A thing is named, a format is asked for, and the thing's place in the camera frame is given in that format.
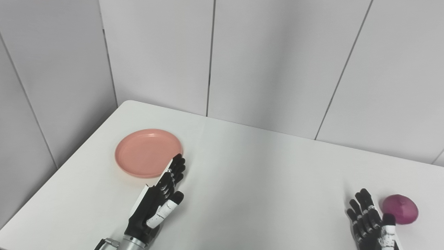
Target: silver metal cylinder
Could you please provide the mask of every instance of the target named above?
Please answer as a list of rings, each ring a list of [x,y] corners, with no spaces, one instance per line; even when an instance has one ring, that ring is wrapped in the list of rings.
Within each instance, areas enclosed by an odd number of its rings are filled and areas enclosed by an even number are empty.
[[[145,247],[146,244],[141,242],[140,240],[129,235],[124,235],[117,250],[144,250]]]

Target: robotic hand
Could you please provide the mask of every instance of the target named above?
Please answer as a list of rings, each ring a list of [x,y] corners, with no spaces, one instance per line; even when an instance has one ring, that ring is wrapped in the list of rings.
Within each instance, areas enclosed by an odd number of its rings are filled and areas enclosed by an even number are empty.
[[[95,250],[100,250],[105,243],[117,250],[144,250],[158,233],[160,223],[182,202],[182,192],[174,189],[183,179],[184,170],[185,159],[178,154],[155,186],[145,186],[128,220],[123,240],[102,239]]]
[[[352,209],[347,214],[352,220],[353,234],[358,250],[399,250],[395,241],[395,217],[384,214],[382,220],[372,197],[366,189],[350,200]]]

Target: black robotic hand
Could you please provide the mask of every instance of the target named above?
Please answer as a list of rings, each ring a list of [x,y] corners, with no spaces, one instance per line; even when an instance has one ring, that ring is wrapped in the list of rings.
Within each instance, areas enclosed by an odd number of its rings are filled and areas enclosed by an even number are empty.
[[[372,197],[366,189],[350,200],[347,214],[352,220],[353,234],[359,250],[399,250],[394,240],[395,217],[384,214],[381,220]]]
[[[185,159],[176,155],[166,172],[155,186],[149,187],[128,220],[125,235],[134,237],[148,244],[157,234],[159,224],[183,200],[180,191],[175,192],[176,185],[183,179]]]

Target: onion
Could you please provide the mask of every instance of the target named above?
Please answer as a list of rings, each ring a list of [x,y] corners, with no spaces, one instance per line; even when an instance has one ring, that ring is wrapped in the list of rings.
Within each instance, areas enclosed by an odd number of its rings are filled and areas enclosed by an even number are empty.
[[[400,194],[387,197],[382,202],[382,212],[393,214],[397,224],[410,224],[418,218],[418,207],[416,204]]]

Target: white table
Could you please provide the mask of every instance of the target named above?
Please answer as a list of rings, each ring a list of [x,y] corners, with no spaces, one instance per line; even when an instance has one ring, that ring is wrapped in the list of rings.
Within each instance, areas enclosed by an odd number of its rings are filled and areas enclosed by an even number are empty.
[[[405,250],[440,249],[444,169],[135,101],[124,102],[0,230],[7,250],[93,250],[120,240],[143,185],[114,150],[126,135],[160,128],[184,147],[185,200],[153,250],[354,250],[345,207],[367,188],[400,193],[420,216],[398,226]]]

